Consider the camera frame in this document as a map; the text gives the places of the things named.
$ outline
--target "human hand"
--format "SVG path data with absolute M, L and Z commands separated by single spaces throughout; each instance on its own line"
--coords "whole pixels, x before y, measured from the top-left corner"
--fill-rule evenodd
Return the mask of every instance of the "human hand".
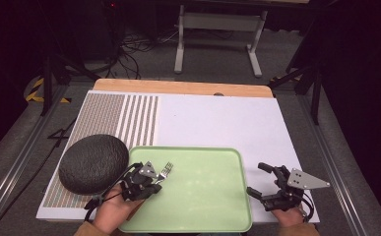
M 122 193 L 122 188 L 117 184 L 107 193 L 106 199 L 118 196 L 103 202 L 95 214 L 93 225 L 105 234 L 110 234 L 119 227 L 128 218 L 132 210 L 143 202 L 143 200 L 124 201 L 122 195 L 119 195 L 120 193 Z
M 279 221 L 280 227 L 290 227 L 295 224 L 303 223 L 303 214 L 298 207 L 293 207 L 286 211 L 274 209 L 271 210 L 271 213 Z

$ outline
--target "gray fabric speaker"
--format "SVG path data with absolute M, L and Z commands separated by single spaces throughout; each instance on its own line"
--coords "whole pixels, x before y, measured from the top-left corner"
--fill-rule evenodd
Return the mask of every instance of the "gray fabric speaker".
M 128 167 L 129 151 L 110 135 L 83 138 L 64 153 L 58 174 L 61 184 L 78 195 L 101 194 Z

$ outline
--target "plastic tray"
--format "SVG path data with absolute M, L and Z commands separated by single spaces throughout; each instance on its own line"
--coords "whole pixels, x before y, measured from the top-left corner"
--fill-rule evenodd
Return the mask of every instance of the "plastic tray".
M 173 168 L 120 229 L 131 233 L 245 232 L 252 224 L 239 153 L 232 148 L 134 147 L 130 163 Z

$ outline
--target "metal bracket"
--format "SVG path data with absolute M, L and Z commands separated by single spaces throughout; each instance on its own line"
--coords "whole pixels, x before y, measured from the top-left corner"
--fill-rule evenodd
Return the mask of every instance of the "metal bracket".
M 150 178 L 157 178 L 158 175 L 156 174 L 156 171 L 154 170 L 154 167 L 153 167 L 153 164 L 148 161 L 142 168 L 141 170 L 139 171 L 139 173 L 141 175 L 144 175 L 144 176 L 147 176 L 147 177 L 150 177 Z
M 298 169 L 292 169 L 287 184 L 296 189 L 311 190 L 330 187 L 329 182 L 318 179 Z

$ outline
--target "wire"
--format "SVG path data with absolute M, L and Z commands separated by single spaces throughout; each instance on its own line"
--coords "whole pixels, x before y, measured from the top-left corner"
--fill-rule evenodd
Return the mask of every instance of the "wire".
M 61 140 L 64 138 L 65 134 L 67 133 L 67 131 L 70 129 L 70 127 L 76 122 L 77 120 L 77 117 L 74 118 L 74 120 L 70 123 L 70 125 L 68 125 L 67 129 L 65 130 L 62 130 L 61 133 L 60 133 L 60 136 L 58 137 L 58 140 L 57 142 L 55 143 L 55 145 L 52 147 L 51 151 L 48 153 L 48 155 L 46 156 L 46 158 L 42 161 L 42 163 L 40 164 L 40 166 L 37 168 L 37 170 L 35 171 L 35 173 L 33 174 L 33 176 L 31 177 L 31 179 L 28 181 L 27 184 L 25 184 L 24 188 L 22 188 L 22 190 L 18 193 L 18 195 L 16 197 L 14 197 L 12 199 L 12 201 L 8 204 L 8 206 L 2 211 L 0 212 L 0 221 L 3 219 L 3 217 L 6 215 L 6 213 L 9 211 L 9 209 L 12 207 L 12 205 L 18 200 L 18 198 L 21 196 L 21 194 L 25 191 L 25 189 L 30 185 L 30 183 L 33 181 L 33 179 L 36 177 L 36 175 L 39 173 L 39 171 L 42 169 L 42 167 L 45 165 L 46 161 L 49 159 L 49 157 L 52 155 L 52 153 L 54 152 L 54 150 L 59 146 Z

